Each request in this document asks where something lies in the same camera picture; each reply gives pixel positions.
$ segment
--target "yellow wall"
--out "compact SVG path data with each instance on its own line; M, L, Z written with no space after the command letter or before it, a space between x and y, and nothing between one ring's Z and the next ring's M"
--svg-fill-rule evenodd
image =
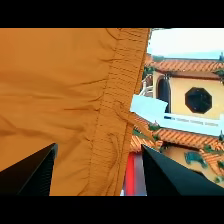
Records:
M179 147L170 147L166 151L164 151L164 155L167 157L175 160L176 162L180 163L181 165L187 167L188 169L196 170L204 174L204 176L214 183L215 177L217 175L213 172L213 170L208 167L207 169L202 168L201 164L198 162L192 162L191 165L188 165L185 161L184 152L190 152L191 150L183 149ZM224 188L224 182L218 184L219 186Z
M156 97L156 85L160 75L155 72L153 77L154 97ZM220 113L224 113L224 86L219 81L170 78L169 82L171 88L171 113L210 119L219 119ZM192 113L185 105L185 93L192 87L205 88L212 96L212 108L205 114Z

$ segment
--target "arched doorway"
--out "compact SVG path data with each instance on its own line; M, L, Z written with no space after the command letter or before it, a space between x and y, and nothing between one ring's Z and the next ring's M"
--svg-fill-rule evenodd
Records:
M157 99L167 102L165 113L171 113L171 90L168 79L160 78L157 83Z

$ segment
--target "red pillar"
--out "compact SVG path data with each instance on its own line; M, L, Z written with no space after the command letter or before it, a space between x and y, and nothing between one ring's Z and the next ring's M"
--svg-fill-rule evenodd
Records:
M126 195L133 196L135 194L135 154L130 153L125 176Z

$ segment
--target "octagonal window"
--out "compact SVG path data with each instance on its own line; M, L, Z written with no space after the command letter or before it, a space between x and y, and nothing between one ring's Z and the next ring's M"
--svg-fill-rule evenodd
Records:
M191 88L185 94L185 104L193 112L204 114L212 108L212 96L204 88Z

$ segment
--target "orange cloth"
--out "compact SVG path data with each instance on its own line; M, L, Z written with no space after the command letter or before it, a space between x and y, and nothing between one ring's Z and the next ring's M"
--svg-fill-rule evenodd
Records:
M0 171L55 142L51 195L119 195L133 125L113 106L138 93L148 36L0 29Z

